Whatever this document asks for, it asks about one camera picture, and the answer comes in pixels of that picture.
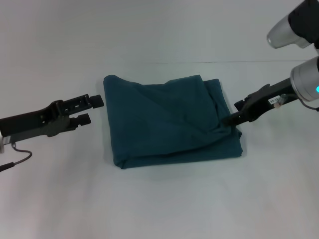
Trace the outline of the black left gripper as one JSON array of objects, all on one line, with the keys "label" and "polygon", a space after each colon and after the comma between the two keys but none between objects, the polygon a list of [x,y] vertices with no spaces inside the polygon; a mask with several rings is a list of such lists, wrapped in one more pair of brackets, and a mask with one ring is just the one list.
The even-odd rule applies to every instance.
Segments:
[{"label": "black left gripper", "polygon": [[70,118],[70,113],[104,106],[100,95],[82,95],[67,101],[54,101],[49,106],[30,113],[3,118],[0,120],[0,143],[15,143],[25,139],[46,135],[53,137],[66,130],[91,123],[88,114]]}]

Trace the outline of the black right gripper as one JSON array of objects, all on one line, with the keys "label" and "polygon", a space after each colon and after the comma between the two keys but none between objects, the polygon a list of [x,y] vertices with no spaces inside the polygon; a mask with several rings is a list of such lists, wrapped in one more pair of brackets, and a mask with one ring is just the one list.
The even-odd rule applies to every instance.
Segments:
[{"label": "black right gripper", "polygon": [[275,108],[275,103],[282,105],[297,100],[291,79],[287,78],[274,85],[267,84],[258,91],[249,94],[245,99],[234,104],[238,112],[221,120],[224,126],[237,126],[253,122],[261,115]]}]

